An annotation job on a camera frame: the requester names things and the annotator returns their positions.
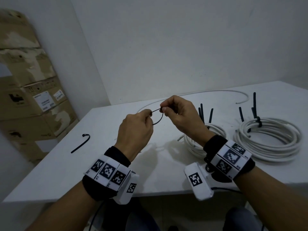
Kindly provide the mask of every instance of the stacked cardboard boxes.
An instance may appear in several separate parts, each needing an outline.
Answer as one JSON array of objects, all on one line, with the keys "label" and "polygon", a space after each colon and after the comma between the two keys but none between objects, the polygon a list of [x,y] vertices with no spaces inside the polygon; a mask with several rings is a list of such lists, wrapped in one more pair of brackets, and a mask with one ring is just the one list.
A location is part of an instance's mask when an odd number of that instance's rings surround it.
[{"label": "stacked cardboard boxes", "polygon": [[64,90],[28,23],[0,9],[0,129],[37,163],[78,123]]}]

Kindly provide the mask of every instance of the cable coil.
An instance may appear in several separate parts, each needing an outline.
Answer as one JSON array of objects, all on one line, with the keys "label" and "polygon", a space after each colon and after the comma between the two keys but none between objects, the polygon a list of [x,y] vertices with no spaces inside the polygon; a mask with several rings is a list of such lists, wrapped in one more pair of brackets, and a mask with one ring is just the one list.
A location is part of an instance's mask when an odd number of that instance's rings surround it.
[{"label": "cable coil", "polygon": [[[221,135],[226,139],[229,139],[227,132],[220,126],[212,124],[212,123],[205,123],[207,127],[210,127],[210,131],[214,132],[216,135]],[[203,150],[203,147],[192,140],[187,135],[182,135],[178,141],[184,137],[184,143],[189,152],[191,152],[195,157],[204,159],[206,157],[206,152]]]},{"label": "cable coil", "polygon": [[[287,162],[295,158],[302,143],[302,132],[293,123],[278,118],[244,121],[235,131],[234,141],[258,158],[269,162]],[[249,132],[263,133],[282,141],[284,145],[266,145],[252,140]]]}]

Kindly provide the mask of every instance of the hand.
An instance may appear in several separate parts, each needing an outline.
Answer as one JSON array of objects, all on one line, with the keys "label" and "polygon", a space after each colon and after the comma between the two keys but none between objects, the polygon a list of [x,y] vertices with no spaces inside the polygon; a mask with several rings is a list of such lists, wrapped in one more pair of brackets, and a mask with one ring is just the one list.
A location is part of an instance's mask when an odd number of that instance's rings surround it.
[{"label": "hand", "polygon": [[120,125],[117,142],[114,145],[132,162],[148,144],[153,133],[150,109],[137,114],[128,114]]},{"label": "hand", "polygon": [[174,95],[161,103],[160,106],[162,107],[160,112],[169,117],[179,131],[202,147],[215,135],[203,124],[195,106],[190,101]]}]

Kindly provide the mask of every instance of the white table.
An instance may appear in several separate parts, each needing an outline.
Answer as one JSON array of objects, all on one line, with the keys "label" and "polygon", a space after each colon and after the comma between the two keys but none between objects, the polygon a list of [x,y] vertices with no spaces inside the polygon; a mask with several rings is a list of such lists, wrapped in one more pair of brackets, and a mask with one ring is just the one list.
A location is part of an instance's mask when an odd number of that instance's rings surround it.
[{"label": "white table", "polygon": [[[238,127],[241,106],[244,118],[252,118],[252,93],[257,93],[257,113],[261,117],[277,117],[298,125],[304,135],[304,143],[298,157],[287,164],[256,165],[285,184],[308,186],[308,90],[276,81],[234,88],[250,95],[250,100],[235,104],[245,96],[235,92],[206,92],[184,96],[196,107],[203,103],[207,121],[210,109],[214,108],[212,123],[219,124],[233,136]],[[14,201],[56,201],[78,183],[83,172],[95,159],[112,146],[117,138],[118,127],[129,113],[136,113],[143,106],[156,100],[113,105],[92,109],[77,126],[42,160],[37,167],[7,196],[4,202]],[[155,110],[160,102],[147,108]],[[71,151],[90,134],[90,140],[78,151]],[[135,196],[152,196],[191,193],[191,187],[184,175],[184,167],[198,161],[185,148],[183,140],[176,140],[181,133],[169,118],[154,126],[149,144],[136,157],[131,168],[140,175]],[[261,138],[263,141],[275,141]],[[218,183],[211,179],[211,186],[235,188],[235,184]]]}]

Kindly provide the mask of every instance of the left hand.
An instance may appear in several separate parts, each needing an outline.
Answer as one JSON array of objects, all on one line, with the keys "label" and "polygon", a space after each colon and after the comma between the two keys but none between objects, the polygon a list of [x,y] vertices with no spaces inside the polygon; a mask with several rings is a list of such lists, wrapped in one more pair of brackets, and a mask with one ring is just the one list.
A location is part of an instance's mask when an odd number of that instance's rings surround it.
[{"label": "left hand", "polygon": [[118,139],[114,145],[132,162],[148,144],[153,134],[153,121],[150,109],[136,114],[128,114],[120,125]]}]

